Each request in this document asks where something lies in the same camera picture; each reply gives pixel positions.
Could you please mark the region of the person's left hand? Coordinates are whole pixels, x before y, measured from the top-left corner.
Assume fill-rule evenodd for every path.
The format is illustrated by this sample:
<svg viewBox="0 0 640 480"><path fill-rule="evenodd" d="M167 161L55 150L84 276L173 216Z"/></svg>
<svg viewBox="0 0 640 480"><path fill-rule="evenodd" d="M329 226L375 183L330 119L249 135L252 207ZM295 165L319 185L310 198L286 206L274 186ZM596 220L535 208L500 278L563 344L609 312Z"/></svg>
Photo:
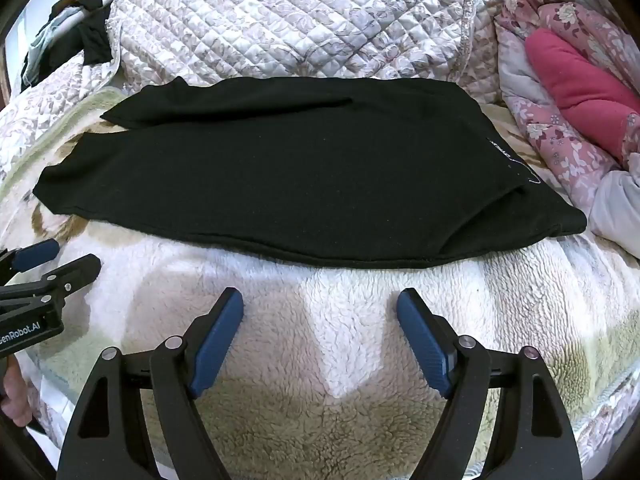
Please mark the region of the person's left hand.
<svg viewBox="0 0 640 480"><path fill-rule="evenodd" d="M1 385L4 390L2 413L17 427L26 427L32 421L32 409L28 402L26 382L15 356L6 358L6 371L2 376Z"/></svg>

